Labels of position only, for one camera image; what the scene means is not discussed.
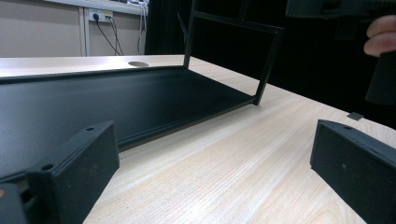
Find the black cable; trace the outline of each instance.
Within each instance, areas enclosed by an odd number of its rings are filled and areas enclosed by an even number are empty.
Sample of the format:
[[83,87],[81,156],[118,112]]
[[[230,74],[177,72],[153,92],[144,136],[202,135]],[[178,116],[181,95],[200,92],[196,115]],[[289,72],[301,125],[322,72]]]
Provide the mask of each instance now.
[[116,36],[116,49],[117,49],[117,43],[118,43],[118,44],[119,44],[119,47],[120,47],[121,54],[124,55],[124,54],[123,54],[123,51],[122,51],[122,48],[121,48],[120,41],[119,41],[119,37],[118,37],[118,35],[117,35],[117,25],[116,25],[116,21],[114,21],[114,19],[113,19],[112,17],[108,17],[108,18],[110,19],[111,26],[113,27],[114,35]]
[[118,42],[119,40],[117,39],[117,31],[114,29],[113,22],[111,22],[111,19],[110,19],[110,18],[111,18],[111,17],[108,17],[108,19],[110,20],[110,23],[111,23],[111,28],[113,28],[114,35],[116,36],[116,51],[114,51],[114,56],[116,56],[116,54],[117,54],[117,42]]
[[105,39],[107,40],[107,42],[108,42],[108,44],[110,45],[110,47],[111,48],[113,48],[119,55],[120,55],[120,53],[113,47],[113,45],[110,43],[110,41],[107,39],[107,36],[105,35],[105,33],[103,33],[103,31],[102,31],[102,29],[100,28],[100,26],[99,26],[99,16],[98,16],[98,14],[93,14],[93,18],[95,19],[95,21],[96,21],[96,25],[98,26],[98,28],[99,28],[99,30],[100,30],[100,32],[102,33],[102,35],[105,37]]

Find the electrical socket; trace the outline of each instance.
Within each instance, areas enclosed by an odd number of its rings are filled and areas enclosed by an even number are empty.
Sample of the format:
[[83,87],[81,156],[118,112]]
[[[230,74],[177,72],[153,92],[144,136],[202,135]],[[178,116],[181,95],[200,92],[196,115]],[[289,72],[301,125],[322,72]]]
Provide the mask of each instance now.
[[95,19],[93,18],[93,14],[98,14],[99,21],[103,21],[103,22],[110,22],[110,19],[107,17],[113,17],[112,11],[105,11],[96,8],[89,8],[88,13],[89,13],[90,21],[95,21]]

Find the light wood grain surface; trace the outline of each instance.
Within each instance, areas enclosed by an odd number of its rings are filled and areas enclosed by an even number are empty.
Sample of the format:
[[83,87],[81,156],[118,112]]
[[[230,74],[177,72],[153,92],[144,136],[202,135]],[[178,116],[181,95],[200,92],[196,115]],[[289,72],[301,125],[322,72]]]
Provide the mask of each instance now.
[[[0,59],[0,76],[123,69],[182,56]],[[254,94],[258,82],[192,59],[191,70]],[[120,154],[85,223],[364,223],[314,172],[318,119],[350,125],[396,147],[396,132],[267,85],[248,105]]]

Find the dark background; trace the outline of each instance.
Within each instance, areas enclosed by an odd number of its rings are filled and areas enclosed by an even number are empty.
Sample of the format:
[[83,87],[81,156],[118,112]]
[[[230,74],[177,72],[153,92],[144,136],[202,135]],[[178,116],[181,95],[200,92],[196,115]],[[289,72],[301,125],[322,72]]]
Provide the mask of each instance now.
[[[237,17],[240,4],[241,0],[201,0],[199,9]],[[364,101],[376,65],[376,58],[363,52],[369,23],[359,24],[353,40],[335,40],[338,21],[288,18],[286,5],[286,0],[251,0],[247,14],[248,21],[285,28],[268,82],[396,129],[395,105]],[[184,23],[188,28],[190,10],[191,0],[151,0],[146,54],[184,53],[181,26]],[[192,55],[255,77],[263,66],[271,38],[198,21]]]

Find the finger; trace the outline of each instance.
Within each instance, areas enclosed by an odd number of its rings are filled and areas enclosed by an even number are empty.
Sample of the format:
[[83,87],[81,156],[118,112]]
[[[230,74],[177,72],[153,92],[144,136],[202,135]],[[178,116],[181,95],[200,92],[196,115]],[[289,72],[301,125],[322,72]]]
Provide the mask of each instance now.
[[396,15],[380,17],[367,28],[367,36],[370,38],[388,32],[396,32]]
[[364,52],[375,57],[394,50],[396,50],[396,32],[375,35],[364,45]]

